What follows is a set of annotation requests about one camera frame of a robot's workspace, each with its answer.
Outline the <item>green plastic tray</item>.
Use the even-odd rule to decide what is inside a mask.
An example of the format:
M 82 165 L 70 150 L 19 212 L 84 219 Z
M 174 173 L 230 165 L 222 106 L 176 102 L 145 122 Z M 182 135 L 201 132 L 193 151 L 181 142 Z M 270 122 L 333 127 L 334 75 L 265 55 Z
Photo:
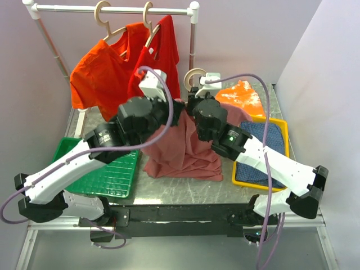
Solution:
M 66 190 L 73 194 L 115 198 L 129 196 L 136 171 L 139 151 L 122 156 L 100 169 L 79 178 Z

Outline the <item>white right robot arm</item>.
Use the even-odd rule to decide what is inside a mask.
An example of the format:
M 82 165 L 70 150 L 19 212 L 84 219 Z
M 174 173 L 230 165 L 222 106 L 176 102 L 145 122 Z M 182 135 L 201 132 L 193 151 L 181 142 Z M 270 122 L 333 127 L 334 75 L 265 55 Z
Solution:
M 192 87 L 187 110 L 193 116 L 199 140 L 211 142 L 218 155 L 248 165 L 285 186 L 276 193 L 255 195 L 246 211 L 247 220 L 259 224 L 266 215 L 293 212 L 314 219 L 325 189 L 328 169 L 301 164 L 273 150 L 248 131 L 227 121 L 228 111 L 210 91 Z

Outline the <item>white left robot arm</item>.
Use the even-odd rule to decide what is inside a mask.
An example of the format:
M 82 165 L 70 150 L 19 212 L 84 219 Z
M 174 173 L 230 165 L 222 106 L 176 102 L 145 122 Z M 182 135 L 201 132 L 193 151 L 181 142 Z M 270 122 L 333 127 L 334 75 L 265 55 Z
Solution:
M 122 104 L 108 122 L 99 124 L 84 139 L 56 162 L 38 173 L 20 173 L 15 188 L 24 195 L 18 202 L 20 215 L 37 222 L 49 222 L 62 215 L 86 218 L 99 226 L 110 223 L 113 213 L 107 198 L 85 197 L 66 188 L 86 174 L 100 169 L 127 155 L 129 150 L 114 147 L 134 147 L 145 143 L 166 124 L 169 105 L 173 105 L 171 125 L 176 125 L 185 105 L 181 101 L 135 97 Z

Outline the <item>dusty pink t shirt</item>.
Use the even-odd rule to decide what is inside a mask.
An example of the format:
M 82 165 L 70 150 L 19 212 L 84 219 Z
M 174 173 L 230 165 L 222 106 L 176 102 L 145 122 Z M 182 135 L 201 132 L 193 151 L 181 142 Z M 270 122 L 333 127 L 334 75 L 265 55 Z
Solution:
M 178 124 L 170 127 L 157 143 L 143 148 L 148 156 L 143 171 L 152 178 L 195 178 L 223 180 L 220 156 L 211 142 L 199 140 L 194 119 L 182 111 Z

